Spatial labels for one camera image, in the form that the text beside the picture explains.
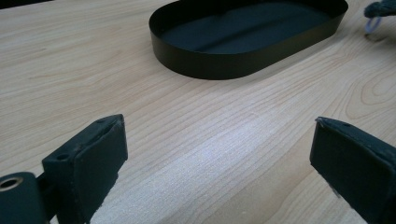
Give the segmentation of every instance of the wooden table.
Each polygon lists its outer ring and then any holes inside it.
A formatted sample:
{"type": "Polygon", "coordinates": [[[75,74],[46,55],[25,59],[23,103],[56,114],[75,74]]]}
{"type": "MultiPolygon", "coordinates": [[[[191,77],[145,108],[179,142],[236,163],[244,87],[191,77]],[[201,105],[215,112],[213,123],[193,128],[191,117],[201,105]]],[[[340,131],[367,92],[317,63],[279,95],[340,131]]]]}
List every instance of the wooden table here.
{"type": "Polygon", "coordinates": [[[251,76],[178,75],[148,20],[173,0],[56,0],[0,10],[0,176],[96,119],[125,116],[129,160],[92,223],[364,223],[311,167],[315,118],[396,145],[396,27],[364,38],[348,0],[336,35],[251,76]]]}

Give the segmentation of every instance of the light wood surface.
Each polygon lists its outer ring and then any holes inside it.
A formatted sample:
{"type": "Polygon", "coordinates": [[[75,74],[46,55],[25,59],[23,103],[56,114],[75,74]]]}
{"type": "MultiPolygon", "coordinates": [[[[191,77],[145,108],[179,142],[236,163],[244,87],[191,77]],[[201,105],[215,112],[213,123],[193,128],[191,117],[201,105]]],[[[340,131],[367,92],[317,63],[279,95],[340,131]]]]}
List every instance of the light wood surface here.
{"type": "Polygon", "coordinates": [[[125,116],[129,160],[92,223],[364,223],[311,167],[315,118],[396,145],[396,20],[336,35],[251,76],[183,77],[148,21],[172,0],[56,0],[0,10],[0,176],[96,119],[125,116]]]}

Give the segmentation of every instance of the black oval tray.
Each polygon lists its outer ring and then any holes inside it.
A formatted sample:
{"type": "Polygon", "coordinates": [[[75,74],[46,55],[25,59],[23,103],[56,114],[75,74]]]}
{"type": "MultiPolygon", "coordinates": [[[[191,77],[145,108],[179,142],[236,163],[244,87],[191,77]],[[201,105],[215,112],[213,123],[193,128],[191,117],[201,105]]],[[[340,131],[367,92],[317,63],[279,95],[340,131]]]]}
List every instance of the black oval tray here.
{"type": "Polygon", "coordinates": [[[182,0],[149,19],[157,59],[188,77],[244,77],[333,35],[345,0],[182,0]]]}

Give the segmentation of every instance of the wood grain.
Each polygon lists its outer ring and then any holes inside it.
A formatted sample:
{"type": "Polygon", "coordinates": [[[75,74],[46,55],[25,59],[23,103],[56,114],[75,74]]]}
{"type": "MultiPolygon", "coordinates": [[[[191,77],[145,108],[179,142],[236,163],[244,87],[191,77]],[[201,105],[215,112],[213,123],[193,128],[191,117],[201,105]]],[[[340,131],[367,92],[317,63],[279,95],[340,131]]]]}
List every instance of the wood grain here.
{"type": "Polygon", "coordinates": [[[364,223],[310,166],[315,118],[396,145],[395,18],[251,76],[208,81],[155,59],[148,20],[171,0],[57,0],[0,10],[0,175],[92,121],[125,116],[130,159],[92,223],[364,223]]]}

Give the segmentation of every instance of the screw hole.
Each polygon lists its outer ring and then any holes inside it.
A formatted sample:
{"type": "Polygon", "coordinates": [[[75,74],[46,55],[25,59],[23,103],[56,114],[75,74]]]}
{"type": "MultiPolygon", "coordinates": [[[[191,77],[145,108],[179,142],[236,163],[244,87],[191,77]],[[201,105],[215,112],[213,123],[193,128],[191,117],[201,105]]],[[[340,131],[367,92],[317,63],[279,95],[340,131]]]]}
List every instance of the screw hole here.
{"type": "Polygon", "coordinates": [[[69,155],[67,155],[67,154],[62,154],[62,155],[59,155],[59,156],[56,158],[56,160],[58,160],[58,161],[65,161],[65,160],[67,160],[67,158],[69,158],[69,155]]]}
{"type": "Polygon", "coordinates": [[[22,177],[11,177],[0,182],[0,191],[16,188],[23,181],[22,177]]]}

